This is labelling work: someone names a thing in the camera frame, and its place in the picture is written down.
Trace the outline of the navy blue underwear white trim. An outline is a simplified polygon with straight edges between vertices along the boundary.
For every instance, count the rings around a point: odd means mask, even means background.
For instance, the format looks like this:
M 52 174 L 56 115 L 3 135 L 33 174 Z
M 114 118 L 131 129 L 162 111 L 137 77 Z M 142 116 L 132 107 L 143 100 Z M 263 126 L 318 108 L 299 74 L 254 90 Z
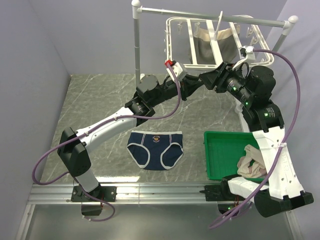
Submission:
M 126 149 L 137 166 L 149 171 L 170 170 L 184 154 L 183 133 L 133 130 Z

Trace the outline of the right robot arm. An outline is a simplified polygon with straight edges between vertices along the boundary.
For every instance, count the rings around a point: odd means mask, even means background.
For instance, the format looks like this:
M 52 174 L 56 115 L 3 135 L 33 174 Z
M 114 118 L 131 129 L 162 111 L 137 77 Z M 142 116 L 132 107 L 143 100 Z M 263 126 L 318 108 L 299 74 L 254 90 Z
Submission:
M 221 196 L 250 198 L 265 218 L 312 204 L 313 195 L 295 173 L 281 111 L 270 99 L 274 72 L 257 65 L 243 75 L 241 69 L 223 63 L 199 79 L 207 89 L 237 99 L 248 126 L 248 132 L 204 133 L 207 176 L 220 181 Z

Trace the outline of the white clip hanger frame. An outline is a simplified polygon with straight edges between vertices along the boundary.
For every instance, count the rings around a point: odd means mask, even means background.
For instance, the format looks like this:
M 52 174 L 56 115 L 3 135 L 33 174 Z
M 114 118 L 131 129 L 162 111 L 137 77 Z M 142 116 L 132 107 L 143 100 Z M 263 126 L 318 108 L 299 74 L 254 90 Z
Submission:
M 166 58 L 188 70 L 214 70 L 222 62 L 236 63 L 243 46 L 269 48 L 256 24 L 176 16 L 168 18 L 165 27 Z

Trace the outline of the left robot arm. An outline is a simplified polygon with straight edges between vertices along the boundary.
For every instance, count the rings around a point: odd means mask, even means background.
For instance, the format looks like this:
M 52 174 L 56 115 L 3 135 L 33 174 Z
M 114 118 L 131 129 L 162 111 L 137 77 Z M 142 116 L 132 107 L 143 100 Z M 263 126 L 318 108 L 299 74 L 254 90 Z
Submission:
M 186 101 L 203 85 L 199 78 L 183 75 L 175 80 L 168 76 L 159 83 L 154 75 L 146 75 L 136 87 L 133 98 L 111 116 L 82 129 L 66 128 L 60 138 L 57 154 L 71 176 L 82 186 L 83 195 L 96 201 L 101 187 L 91 166 L 89 154 L 102 143 L 122 132 L 154 119 L 154 107 L 178 97 Z

